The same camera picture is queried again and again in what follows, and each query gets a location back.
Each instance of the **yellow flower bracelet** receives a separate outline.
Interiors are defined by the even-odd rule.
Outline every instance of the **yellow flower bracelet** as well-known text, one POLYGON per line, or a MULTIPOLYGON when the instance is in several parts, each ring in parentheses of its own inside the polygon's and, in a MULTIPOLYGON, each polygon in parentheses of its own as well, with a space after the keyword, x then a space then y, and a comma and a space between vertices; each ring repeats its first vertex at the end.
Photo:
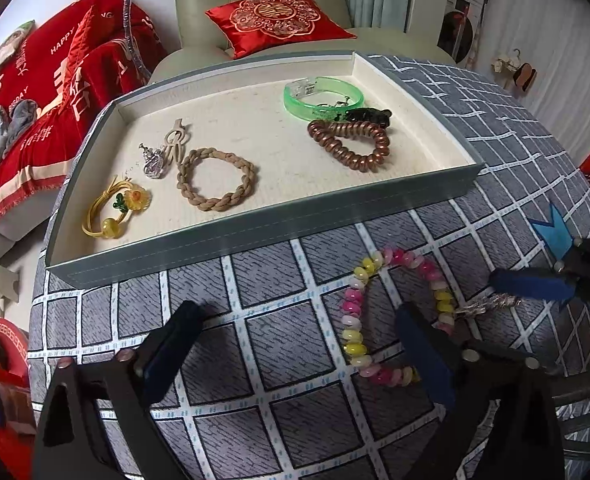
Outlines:
POLYGON ((90 206, 86 213, 86 219, 82 222, 82 231, 88 236, 94 238, 119 238, 121 235, 120 224, 126 218, 129 211, 142 211, 150 204, 150 193, 144 188, 133 184, 129 180, 120 180, 119 182, 112 181, 110 187, 102 193, 90 206), (107 218, 102 222, 102 230, 100 232, 92 231, 92 220, 97 215, 99 210, 104 207, 110 197, 115 193, 115 202, 113 207, 120 211, 117 218, 107 218))

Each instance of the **red satin pillow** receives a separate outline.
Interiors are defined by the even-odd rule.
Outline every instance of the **red satin pillow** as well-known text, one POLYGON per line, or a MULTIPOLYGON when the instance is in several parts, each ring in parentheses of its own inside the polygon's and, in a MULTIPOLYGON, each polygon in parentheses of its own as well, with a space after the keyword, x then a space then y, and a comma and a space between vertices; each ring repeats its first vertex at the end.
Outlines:
POLYGON ((234 59, 286 43, 356 38, 313 0, 238 0, 206 15, 229 38, 234 59))

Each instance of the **tray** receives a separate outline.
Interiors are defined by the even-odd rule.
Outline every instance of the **tray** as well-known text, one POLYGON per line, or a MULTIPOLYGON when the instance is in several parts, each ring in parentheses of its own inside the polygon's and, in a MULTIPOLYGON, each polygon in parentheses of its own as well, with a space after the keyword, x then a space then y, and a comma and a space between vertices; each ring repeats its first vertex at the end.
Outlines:
MULTIPOLYGON (((373 149, 366 140, 344 144, 373 149)), ((76 288, 126 280, 454 198, 470 189, 482 163, 429 100, 367 56, 305 53, 209 67, 138 89, 102 111, 61 196, 46 267, 76 288), (363 91, 367 106, 392 110, 383 170, 345 168, 310 139, 306 121, 283 108, 287 82, 318 75, 343 78, 363 91), (225 212, 202 212, 177 189, 175 168, 160 180, 144 176, 138 146, 160 146, 178 118, 189 124, 186 153, 213 146, 256 165, 250 197, 225 212), (88 237, 82 219, 115 175, 150 190, 150 207, 120 238, 88 237)), ((221 196, 240 177, 209 159, 193 184, 204 196, 221 196)), ((116 216, 110 203, 100 219, 116 216)))

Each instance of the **gold embroidery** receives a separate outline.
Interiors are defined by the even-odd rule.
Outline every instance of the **gold embroidery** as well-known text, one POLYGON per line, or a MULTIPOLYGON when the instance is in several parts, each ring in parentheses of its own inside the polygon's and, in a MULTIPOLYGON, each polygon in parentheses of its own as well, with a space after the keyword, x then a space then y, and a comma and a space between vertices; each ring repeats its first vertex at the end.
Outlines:
POLYGON ((319 11, 306 0, 243 0, 229 19, 238 32, 260 30, 286 40, 311 34, 320 18, 319 11))

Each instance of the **pink and yellow beaded bracelet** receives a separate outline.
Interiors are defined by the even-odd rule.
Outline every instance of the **pink and yellow beaded bracelet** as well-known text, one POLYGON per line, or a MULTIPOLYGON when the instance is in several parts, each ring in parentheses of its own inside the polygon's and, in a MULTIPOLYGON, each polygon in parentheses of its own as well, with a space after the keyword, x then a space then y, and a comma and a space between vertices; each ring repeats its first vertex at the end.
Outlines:
POLYGON ((435 267, 434 263, 425 259, 421 254, 387 247, 382 252, 375 251, 370 258, 364 258, 361 261, 361 267, 355 267, 349 280, 349 288, 344 294, 344 303, 342 303, 344 311, 342 324, 345 329, 342 331, 341 337, 344 341, 344 352, 350 356, 351 364, 360 369, 362 377, 369 378, 374 384, 385 384, 391 387, 408 386, 411 382, 419 381, 417 371, 410 366, 391 368, 374 363, 373 358, 368 354, 368 348, 363 344, 363 336, 360 331, 363 292, 366 285, 373 274, 381 267, 390 264, 416 269, 420 276, 429 282, 435 300, 437 300, 436 308, 440 313, 435 328, 448 335, 453 333, 455 325, 453 295, 444 275, 435 267))

